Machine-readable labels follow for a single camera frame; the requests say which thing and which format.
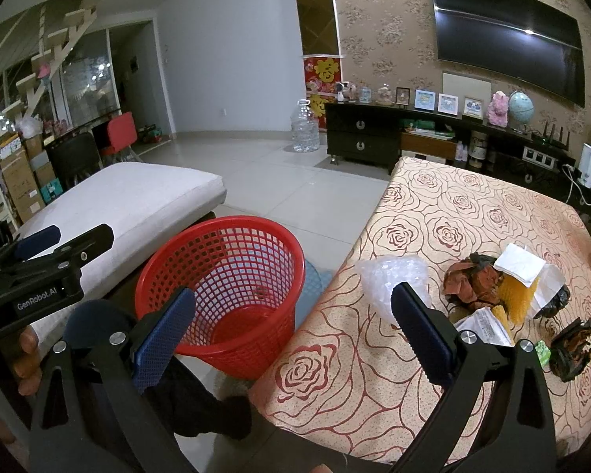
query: metal screw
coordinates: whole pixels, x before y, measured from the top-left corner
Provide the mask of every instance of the metal screw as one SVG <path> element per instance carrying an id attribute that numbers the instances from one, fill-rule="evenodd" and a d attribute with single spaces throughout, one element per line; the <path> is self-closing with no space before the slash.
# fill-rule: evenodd
<path id="1" fill-rule="evenodd" d="M 521 340 L 519 346 L 525 350 L 525 352 L 531 352 L 534 350 L 534 344 L 530 340 Z"/>
<path id="2" fill-rule="evenodd" d="M 61 354 L 66 349 L 66 347 L 67 345 L 65 344 L 65 341 L 58 341 L 53 347 L 53 352 L 55 354 Z"/>
<path id="3" fill-rule="evenodd" d="M 110 343 L 112 345 L 120 345 L 121 343 L 124 342 L 126 336 L 124 334 L 124 332 L 115 332 L 114 334 L 112 334 L 110 336 Z"/>
<path id="4" fill-rule="evenodd" d="M 464 330 L 462 331 L 459 336 L 462 338 L 464 343 L 472 345 L 477 341 L 477 335 L 472 330 Z"/>

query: white modem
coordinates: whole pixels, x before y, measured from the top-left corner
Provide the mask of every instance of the white modem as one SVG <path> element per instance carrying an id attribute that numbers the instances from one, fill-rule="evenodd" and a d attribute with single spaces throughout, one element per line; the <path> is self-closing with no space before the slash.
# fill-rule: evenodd
<path id="1" fill-rule="evenodd" d="M 581 172 L 578 183 L 591 188 L 591 146 L 587 143 L 582 147 L 578 171 Z"/>

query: white mattress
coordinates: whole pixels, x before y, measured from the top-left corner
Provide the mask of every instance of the white mattress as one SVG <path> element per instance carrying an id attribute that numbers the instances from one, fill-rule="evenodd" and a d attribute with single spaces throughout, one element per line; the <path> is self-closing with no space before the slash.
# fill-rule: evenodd
<path id="1" fill-rule="evenodd" d="M 109 225 L 114 231 L 112 249 L 82 269 L 84 299 L 98 299 L 170 238 L 224 201 L 225 187 L 218 175 L 167 165 L 123 162 L 68 190 L 23 225 L 20 233 L 28 237 L 56 225 L 61 231 L 59 244 L 63 244 L 99 224 Z M 74 306 L 33 324 L 43 354 L 61 336 L 72 309 Z"/>

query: basket rim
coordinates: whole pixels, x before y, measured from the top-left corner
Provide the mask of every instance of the basket rim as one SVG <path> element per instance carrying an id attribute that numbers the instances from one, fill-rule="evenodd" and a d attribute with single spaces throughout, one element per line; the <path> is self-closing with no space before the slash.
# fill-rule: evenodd
<path id="1" fill-rule="evenodd" d="M 136 286 L 136 295 L 134 297 L 136 315 L 138 319 L 141 320 L 145 315 L 152 312 L 145 311 L 148 304 L 146 301 L 143 302 L 140 294 L 143 293 L 146 277 L 148 276 L 151 268 L 153 268 L 155 263 L 160 262 L 162 257 L 168 256 L 168 254 L 170 254 L 169 249 L 171 247 L 180 241 L 188 241 L 191 237 L 194 238 L 198 235 L 206 235 L 219 229 L 229 227 L 251 227 L 254 229 L 256 227 L 255 225 L 259 226 L 262 231 L 268 231 L 276 238 L 279 238 L 282 243 L 284 243 L 285 246 L 291 251 L 294 257 L 294 279 L 291 283 L 289 291 L 287 292 L 285 300 L 269 317 L 267 317 L 267 319 L 265 319 L 262 324 L 250 331 L 247 331 L 245 334 L 242 334 L 237 338 L 214 345 L 178 344 L 177 348 L 175 349 L 175 353 L 201 358 L 232 351 L 238 347 L 252 343 L 262 335 L 268 333 L 272 327 L 275 327 L 279 320 L 281 320 L 289 311 L 292 311 L 295 308 L 296 302 L 300 297 L 300 293 L 304 286 L 304 252 L 300 242 L 293 235 L 293 233 L 291 233 L 286 227 L 284 227 L 282 224 L 279 224 L 278 222 L 256 216 L 227 216 L 210 219 L 209 221 L 192 225 L 191 227 L 172 237 L 169 241 L 162 245 L 155 254 L 153 254 L 147 265 L 142 269 L 138 284 Z"/>

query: black cabinet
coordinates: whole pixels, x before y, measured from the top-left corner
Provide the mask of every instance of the black cabinet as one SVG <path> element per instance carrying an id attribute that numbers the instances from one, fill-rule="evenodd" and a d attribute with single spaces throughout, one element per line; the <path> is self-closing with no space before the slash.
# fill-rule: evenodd
<path id="1" fill-rule="evenodd" d="M 380 106 L 326 105 L 327 153 L 385 165 L 391 173 L 399 158 L 399 116 Z"/>

